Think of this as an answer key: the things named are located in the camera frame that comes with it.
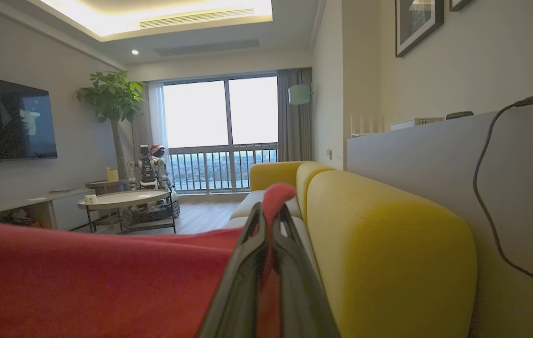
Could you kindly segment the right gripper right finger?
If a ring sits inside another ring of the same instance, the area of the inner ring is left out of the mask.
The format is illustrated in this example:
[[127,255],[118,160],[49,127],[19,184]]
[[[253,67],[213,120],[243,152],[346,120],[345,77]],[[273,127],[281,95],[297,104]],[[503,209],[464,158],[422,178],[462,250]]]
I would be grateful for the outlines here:
[[277,212],[271,235],[274,268],[280,278],[281,338],[340,338],[320,279],[287,206]]

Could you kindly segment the red shorts with white stripe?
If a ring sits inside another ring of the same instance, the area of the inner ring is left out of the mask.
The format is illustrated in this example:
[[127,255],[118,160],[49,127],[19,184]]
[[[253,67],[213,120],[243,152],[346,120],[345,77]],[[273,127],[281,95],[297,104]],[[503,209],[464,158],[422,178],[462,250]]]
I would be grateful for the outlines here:
[[242,231],[122,236],[0,224],[0,338],[194,338]]

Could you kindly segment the pale grey sofa seat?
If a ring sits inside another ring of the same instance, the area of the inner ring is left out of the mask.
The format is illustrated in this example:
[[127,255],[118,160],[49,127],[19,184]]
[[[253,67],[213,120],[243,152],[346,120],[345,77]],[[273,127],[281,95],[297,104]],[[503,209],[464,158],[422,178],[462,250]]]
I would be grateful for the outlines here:
[[[241,218],[241,217],[248,217],[253,206],[258,203],[264,201],[264,195],[266,193],[266,190],[257,190],[257,191],[251,191],[243,201],[236,207],[234,212],[230,216],[230,220],[233,220],[235,218]],[[294,197],[288,201],[286,201],[286,205],[288,206],[288,210],[293,217],[300,218],[303,220],[304,214],[303,211],[299,205],[298,198]]]

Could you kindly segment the narrow yellow sofa back cushion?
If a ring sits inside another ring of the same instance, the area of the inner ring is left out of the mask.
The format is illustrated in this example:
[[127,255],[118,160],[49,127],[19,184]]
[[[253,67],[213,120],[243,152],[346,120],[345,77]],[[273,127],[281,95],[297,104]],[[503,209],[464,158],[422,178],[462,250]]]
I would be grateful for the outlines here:
[[309,185],[312,179],[319,173],[325,171],[335,170],[332,167],[326,166],[319,162],[306,161],[303,162],[297,169],[297,199],[299,205],[299,211],[301,212],[302,219],[307,224],[307,195],[309,191]]

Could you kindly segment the dark balcony railing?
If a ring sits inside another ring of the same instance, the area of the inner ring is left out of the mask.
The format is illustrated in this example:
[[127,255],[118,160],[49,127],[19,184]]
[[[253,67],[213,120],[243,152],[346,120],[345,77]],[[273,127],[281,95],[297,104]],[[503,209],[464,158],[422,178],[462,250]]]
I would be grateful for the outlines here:
[[169,177],[181,194],[228,194],[250,190],[250,169],[279,160],[277,143],[179,147],[168,150]]

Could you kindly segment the white wheeled background robot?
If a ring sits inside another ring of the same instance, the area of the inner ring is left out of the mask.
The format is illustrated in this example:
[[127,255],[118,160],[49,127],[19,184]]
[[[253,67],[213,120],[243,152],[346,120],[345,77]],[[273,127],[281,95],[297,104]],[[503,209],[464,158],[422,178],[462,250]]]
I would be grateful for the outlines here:
[[132,190],[164,190],[165,197],[155,202],[137,205],[130,212],[134,224],[149,223],[151,221],[169,220],[166,227],[175,229],[175,220],[180,214],[178,194],[174,184],[170,182],[167,163],[163,156],[166,148],[161,144],[140,146],[140,159],[128,162],[130,169],[134,170],[134,177],[129,182]]

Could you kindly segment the grey curtain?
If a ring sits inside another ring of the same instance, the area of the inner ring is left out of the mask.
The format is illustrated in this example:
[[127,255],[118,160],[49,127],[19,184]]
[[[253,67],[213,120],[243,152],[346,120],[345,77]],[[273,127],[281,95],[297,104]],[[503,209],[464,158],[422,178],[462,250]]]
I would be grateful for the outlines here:
[[304,105],[288,102],[288,88],[292,85],[312,86],[311,67],[277,71],[278,98],[278,161],[312,161],[313,156],[313,100]]

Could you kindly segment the grey panel behind sofa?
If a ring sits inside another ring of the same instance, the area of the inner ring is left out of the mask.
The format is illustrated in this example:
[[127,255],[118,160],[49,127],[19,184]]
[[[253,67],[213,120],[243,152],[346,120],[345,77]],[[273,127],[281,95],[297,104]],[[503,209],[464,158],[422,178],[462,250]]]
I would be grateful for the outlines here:
[[470,336],[533,338],[533,279],[495,246],[473,177],[485,142],[478,190],[505,256],[533,273],[533,105],[400,129],[348,141],[347,169],[419,195],[468,223],[478,257]]

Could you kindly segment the glass balcony door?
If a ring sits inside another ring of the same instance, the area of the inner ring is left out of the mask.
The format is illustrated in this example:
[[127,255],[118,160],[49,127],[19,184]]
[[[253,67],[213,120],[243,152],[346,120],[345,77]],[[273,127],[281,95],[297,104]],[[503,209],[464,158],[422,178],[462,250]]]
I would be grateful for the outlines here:
[[164,86],[168,149],[277,143],[277,77]]

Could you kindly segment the white slatted rack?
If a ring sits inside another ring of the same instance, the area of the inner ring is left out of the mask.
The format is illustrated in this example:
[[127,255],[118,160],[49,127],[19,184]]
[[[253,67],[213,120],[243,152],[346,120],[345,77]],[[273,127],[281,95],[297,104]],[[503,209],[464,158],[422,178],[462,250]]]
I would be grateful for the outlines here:
[[352,114],[350,136],[358,138],[372,133],[384,132],[384,116],[380,114]]

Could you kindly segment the sheer white curtain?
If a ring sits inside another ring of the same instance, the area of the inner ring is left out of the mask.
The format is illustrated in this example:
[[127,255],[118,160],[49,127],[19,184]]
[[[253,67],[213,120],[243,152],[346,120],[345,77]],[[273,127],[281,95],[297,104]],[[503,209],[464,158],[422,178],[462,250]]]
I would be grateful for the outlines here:
[[166,105],[164,103],[164,83],[148,83],[149,126],[153,145],[164,147],[163,158],[168,157],[168,137],[166,122]]

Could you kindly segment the white flat box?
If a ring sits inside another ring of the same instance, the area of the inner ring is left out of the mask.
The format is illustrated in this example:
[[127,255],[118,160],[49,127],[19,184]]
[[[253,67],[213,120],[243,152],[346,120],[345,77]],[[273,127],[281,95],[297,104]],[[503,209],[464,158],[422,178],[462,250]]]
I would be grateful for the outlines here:
[[412,128],[419,125],[426,125],[436,122],[442,122],[445,121],[444,117],[435,117],[435,118],[413,118],[410,120],[405,120],[401,122],[395,122],[391,124],[391,130],[396,131],[399,129],[406,129],[406,128]]

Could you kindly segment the white television console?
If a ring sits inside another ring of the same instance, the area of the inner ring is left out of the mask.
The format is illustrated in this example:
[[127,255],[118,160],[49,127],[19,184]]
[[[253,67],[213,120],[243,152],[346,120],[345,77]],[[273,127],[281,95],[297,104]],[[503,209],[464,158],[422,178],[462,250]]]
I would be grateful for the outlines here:
[[91,194],[95,191],[83,188],[6,202],[0,204],[0,224],[59,231],[79,229],[89,225],[89,218],[78,203]]

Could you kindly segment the large dark framed picture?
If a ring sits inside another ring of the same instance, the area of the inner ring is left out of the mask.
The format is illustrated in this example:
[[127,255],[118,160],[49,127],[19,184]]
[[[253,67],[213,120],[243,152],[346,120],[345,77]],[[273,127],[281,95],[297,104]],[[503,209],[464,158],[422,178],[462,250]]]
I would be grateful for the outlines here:
[[444,23],[444,0],[395,0],[396,58],[406,56]]

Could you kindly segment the black wall television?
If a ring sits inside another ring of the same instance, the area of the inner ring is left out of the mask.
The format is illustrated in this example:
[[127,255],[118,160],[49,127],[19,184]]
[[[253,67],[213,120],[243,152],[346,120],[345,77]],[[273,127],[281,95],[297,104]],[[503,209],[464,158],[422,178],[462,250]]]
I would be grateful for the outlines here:
[[49,92],[0,80],[0,162],[56,158]]

